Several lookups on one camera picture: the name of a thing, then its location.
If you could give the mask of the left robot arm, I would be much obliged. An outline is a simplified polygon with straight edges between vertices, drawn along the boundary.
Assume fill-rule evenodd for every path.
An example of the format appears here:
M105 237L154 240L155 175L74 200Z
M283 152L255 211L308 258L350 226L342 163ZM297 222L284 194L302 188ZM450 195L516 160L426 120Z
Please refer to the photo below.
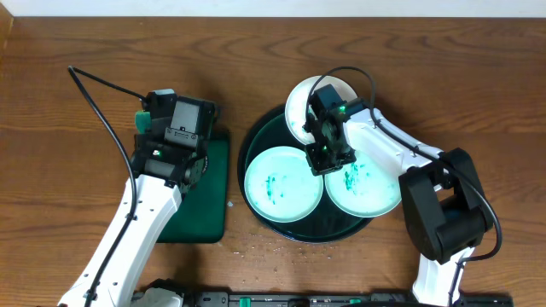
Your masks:
M210 136L167 128L135 135L131 173L112 222L60 306L129 306L167 222L207 167Z

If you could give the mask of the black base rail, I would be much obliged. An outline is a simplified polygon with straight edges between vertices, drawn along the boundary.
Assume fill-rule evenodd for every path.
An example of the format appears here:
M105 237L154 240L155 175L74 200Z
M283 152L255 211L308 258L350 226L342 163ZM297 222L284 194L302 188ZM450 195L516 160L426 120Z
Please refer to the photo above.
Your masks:
M175 281L158 279L134 293L132 306L182 307L335 307L335 306L420 306L410 293L367 293L364 295L304 295L293 293L231 293L216 288L196 292Z

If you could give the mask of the round black tray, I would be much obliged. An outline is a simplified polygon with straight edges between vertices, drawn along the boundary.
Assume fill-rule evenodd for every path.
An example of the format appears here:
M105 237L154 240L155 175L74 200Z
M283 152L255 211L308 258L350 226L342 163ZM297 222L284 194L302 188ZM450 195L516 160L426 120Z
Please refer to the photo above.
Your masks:
M374 217L355 217L342 211L328 196L324 176L323 193L316 209L303 219L292 223L276 223L261 217L248 203L243 189L245 171L252 160L263 151L287 146L304 151L303 145L292 135L285 121L282 106L270 110L252 127L243 142L238 158L238 183L243 199L253 215L266 227L288 239L306 243L327 243L345 239L366 227Z

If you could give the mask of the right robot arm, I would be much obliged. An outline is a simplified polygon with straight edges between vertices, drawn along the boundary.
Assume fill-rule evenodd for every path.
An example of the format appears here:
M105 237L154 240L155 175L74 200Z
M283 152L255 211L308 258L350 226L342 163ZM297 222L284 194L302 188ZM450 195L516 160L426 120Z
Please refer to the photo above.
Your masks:
M417 141L362 98L309 99L303 128L313 137L305 153L314 174L331 174L363 153L398 179L406 229L421 254L412 293L420 304L460 303L465 265L493 257L502 244L470 155Z

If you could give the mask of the white plate back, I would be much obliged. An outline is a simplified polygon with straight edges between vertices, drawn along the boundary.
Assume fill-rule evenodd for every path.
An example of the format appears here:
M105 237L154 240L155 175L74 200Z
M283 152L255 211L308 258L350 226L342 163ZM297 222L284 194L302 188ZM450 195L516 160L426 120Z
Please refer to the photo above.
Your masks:
M306 132L305 125L305 104L312 85L319 79L319 76L309 77L297 84L287 98L285 105L285 120L292 135L302 144L307 145L315 141L314 136ZM350 101L357 97L355 90L345 81L327 76L316 87L316 90L325 85L331 84L344 101Z

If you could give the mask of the white plate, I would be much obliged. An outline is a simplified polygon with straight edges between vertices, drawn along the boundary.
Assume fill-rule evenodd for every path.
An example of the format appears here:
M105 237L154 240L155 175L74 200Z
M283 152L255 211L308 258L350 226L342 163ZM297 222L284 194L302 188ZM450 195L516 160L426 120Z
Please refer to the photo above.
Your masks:
M306 132L305 125L305 104L312 85L319 79L319 76L309 77L297 84L287 98L285 105L285 120L292 135L302 144L307 145L315 141L314 136ZM316 87L316 90L325 85L331 84L344 101L350 101L357 97L355 90L345 81L327 76Z
M367 154L324 176L328 196L342 211L355 217L378 217L401 202L398 179L379 167Z
M316 209L322 198L323 179L312 174L304 151L280 146L252 160L245 171L243 189L249 205L261 217L292 223Z

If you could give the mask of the green rectangular tray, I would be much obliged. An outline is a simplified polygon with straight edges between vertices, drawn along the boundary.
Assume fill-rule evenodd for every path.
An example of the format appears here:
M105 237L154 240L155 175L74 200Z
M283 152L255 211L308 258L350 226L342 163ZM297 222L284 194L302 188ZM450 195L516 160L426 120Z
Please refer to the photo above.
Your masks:
M230 139L227 131L212 134L208 166L178 211L162 230L159 243L212 244L224 236L229 179Z

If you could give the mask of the dark green sponge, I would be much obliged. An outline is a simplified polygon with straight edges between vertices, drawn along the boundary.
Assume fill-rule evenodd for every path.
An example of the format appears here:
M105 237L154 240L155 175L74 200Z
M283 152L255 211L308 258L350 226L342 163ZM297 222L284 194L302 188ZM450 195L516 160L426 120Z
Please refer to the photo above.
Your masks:
M141 110L135 113L134 122L139 134L144 134L151 128L150 112Z

